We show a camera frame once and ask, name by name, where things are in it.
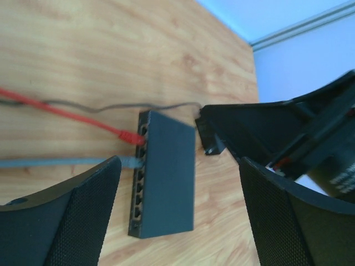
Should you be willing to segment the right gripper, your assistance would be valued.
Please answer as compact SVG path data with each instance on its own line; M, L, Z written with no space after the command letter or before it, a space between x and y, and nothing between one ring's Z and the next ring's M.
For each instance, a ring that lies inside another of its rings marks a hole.
M307 175L330 197L354 202L354 71L287 101L206 105L200 117L236 161Z

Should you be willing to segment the black network switch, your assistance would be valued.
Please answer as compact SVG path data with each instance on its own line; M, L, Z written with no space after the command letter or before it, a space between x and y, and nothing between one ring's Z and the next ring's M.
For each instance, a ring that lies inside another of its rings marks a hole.
M141 112L128 235L145 239L192 231L195 204L195 129L157 111Z

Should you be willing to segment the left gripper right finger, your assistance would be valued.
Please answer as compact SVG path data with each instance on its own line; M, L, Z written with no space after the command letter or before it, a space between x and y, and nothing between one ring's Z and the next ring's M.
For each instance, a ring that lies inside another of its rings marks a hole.
M246 157L239 171L261 265L354 265L354 204Z

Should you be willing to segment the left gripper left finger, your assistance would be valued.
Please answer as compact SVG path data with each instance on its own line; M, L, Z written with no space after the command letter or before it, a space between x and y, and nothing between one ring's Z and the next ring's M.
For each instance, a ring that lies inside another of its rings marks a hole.
M114 156L1 206L1 265L97 265L121 174Z

